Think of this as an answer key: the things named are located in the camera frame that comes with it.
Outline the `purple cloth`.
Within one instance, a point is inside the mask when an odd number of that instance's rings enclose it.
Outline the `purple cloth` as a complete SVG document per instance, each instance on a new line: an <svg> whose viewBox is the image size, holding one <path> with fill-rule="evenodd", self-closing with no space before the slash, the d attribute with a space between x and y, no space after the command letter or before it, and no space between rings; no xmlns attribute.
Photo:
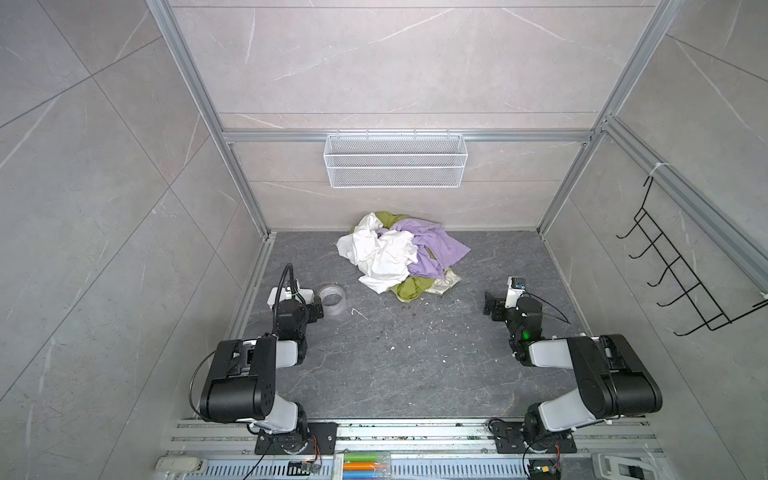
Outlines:
<svg viewBox="0 0 768 480"><path fill-rule="evenodd" d="M417 260L408 266L408 271L415 277L442 279L445 270L471 251L451 237L440 224L423 219L402 219L391 228L379 228L377 234L382 236L390 231L405 231L413 235L411 243L417 248Z"/></svg>

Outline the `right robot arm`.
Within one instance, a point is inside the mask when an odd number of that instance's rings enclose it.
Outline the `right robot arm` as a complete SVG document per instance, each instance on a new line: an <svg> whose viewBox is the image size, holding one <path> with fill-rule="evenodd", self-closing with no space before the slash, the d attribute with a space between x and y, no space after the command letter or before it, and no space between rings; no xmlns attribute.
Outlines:
<svg viewBox="0 0 768 480"><path fill-rule="evenodd" d="M627 339L618 334L550 338L543 336L542 301L522 293L510 302L487 292L483 314L502 322L514 358L525 367L573 373L576 387L528 407L521 421L488 420L499 453L574 453L572 432L662 408L662 392Z"/></svg>

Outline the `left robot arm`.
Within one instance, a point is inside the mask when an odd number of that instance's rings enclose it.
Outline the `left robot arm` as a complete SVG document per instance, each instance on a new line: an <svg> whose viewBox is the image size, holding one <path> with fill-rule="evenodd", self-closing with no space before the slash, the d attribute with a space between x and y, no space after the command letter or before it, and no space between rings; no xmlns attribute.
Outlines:
<svg viewBox="0 0 768 480"><path fill-rule="evenodd" d="M253 339L224 340L195 368L188 403L200 419L242 423L287 454L307 447L320 452L304 407L277 392L280 369L301 365L307 355L307 326L323 317L314 295L303 294L288 263L270 294L271 330Z"/></svg>

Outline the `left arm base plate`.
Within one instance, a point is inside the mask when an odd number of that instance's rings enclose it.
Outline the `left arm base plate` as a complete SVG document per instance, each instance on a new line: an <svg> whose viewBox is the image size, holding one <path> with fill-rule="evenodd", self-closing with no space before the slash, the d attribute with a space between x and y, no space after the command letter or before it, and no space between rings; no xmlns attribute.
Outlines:
<svg viewBox="0 0 768 480"><path fill-rule="evenodd" d="M269 434L260 430L256 455L331 455L335 452L339 425L334 422L309 422L290 433Z"/></svg>

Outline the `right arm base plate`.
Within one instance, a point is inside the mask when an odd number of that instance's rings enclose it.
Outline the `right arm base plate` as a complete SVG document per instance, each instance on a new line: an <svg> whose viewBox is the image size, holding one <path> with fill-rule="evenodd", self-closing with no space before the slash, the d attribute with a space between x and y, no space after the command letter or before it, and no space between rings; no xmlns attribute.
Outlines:
<svg viewBox="0 0 768 480"><path fill-rule="evenodd" d="M574 454L577 447L569 431L549 432L524 421L491 418L486 423L499 454Z"/></svg>

